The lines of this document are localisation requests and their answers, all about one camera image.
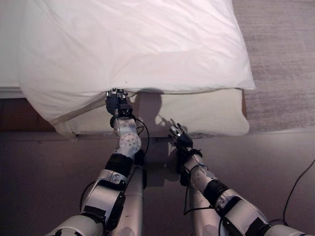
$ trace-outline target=carpet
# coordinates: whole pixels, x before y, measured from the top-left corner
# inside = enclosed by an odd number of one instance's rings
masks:
[[[250,132],[315,124],[315,0],[234,0],[256,90]]]

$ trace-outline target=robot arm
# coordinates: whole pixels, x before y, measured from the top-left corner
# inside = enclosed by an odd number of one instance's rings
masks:
[[[177,147],[181,184],[199,190],[220,216],[225,228],[234,236],[304,236],[306,234],[283,225],[271,226],[264,214],[233,189],[224,185],[205,166],[202,154],[193,149],[191,138],[180,124],[171,126]]]
[[[73,216],[47,236],[101,236],[116,228],[125,202],[124,190],[134,155],[141,148],[132,107],[122,89],[107,92],[106,108],[113,115],[111,126],[119,146],[110,157],[85,199],[81,214]]]

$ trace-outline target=robot forearm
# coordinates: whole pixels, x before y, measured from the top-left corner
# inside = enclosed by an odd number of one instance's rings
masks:
[[[171,126],[170,136],[177,147],[181,184],[199,190],[220,216],[223,225],[234,236],[305,236],[287,226],[271,226],[264,214],[211,173],[199,150],[179,124]]]

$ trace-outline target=wire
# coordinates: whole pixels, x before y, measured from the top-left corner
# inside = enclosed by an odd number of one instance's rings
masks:
[[[140,123],[142,123],[143,126],[145,127],[146,131],[147,131],[147,138],[148,138],[148,140],[147,140],[147,148],[146,148],[146,151],[144,152],[144,156],[146,156],[146,154],[148,152],[148,149],[149,149],[149,139],[150,139],[149,131],[148,131],[148,128],[147,128],[146,124],[143,121],[141,121],[141,120],[139,120],[137,118],[136,118],[136,120],[139,121]]]
[[[137,127],[137,129],[140,129],[140,128],[142,128],[142,129],[141,129],[141,131],[138,133],[138,135],[140,135],[140,134],[143,132],[144,126],[139,126],[139,127]]]
[[[285,213],[286,213],[287,205],[289,204],[289,200],[290,200],[290,198],[291,198],[291,195],[292,195],[292,193],[293,193],[293,191],[294,191],[294,189],[295,189],[295,187],[296,187],[298,181],[300,180],[300,178],[312,167],[312,165],[313,165],[314,163],[315,163],[315,159],[314,159],[313,162],[308,166],[308,168],[306,168],[305,171],[303,171],[303,172],[300,174],[300,176],[296,179],[296,181],[295,181],[295,183],[294,183],[294,186],[292,187],[291,192],[290,192],[290,194],[289,194],[289,196],[288,196],[288,198],[287,198],[287,200],[286,200],[286,203],[285,203],[285,206],[284,206],[284,209],[283,209],[283,219],[282,219],[282,221],[284,222],[284,225],[286,225],[286,226],[289,226],[289,225],[288,225],[288,223],[287,223],[286,220],[285,220]]]
[[[221,218],[221,219],[220,219],[220,222],[219,222],[218,236],[221,236],[221,225],[222,225],[222,222],[223,222],[223,218]]]
[[[80,210],[81,210],[81,207],[82,207],[82,204],[83,204],[83,198],[84,198],[84,195],[85,195],[85,192],[88,190],[88,188],[92,185],[92,184],[94,184],[95,183],[95,181],[93,181],[93,182],[91,182],[91,183],[89,183],[86,187],[85,187],[85,189],[83,190],[83,192],[82,192],[82,194],[81,194],[81,198],[80,198]]]
[[[213,209],[213,206],[208,206],[208,207],[197,207],[197,208],[192,208],[186,211],[187,208],[187,195],[188,195],[188,188],[189,188],[189,182],[190,182],[190,174],[191,172],[197,168],[198,166],[204,167],[204,165],[196,165],[194,166],[190,171],[189,171],[189,179],[188,179],[188,184],[186,187],[186,193],[185,193],[185,205],[184,205],[184,215],[187,215],[189,212],[194,211],[194,210],[205,210],[205,209]]]

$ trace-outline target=silver robot arm segment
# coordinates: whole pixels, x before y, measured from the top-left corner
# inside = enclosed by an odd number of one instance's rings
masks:
[[[264,214],[233,189],[224,185],[202,160],[199,150],[193,149],[191,138],[180,124],[171,126],[169,137],[174,141],[178,156],[181,184],[199,190],[221,218],[225,228],[234,236],[304,236],[290,227],[271,226]]]

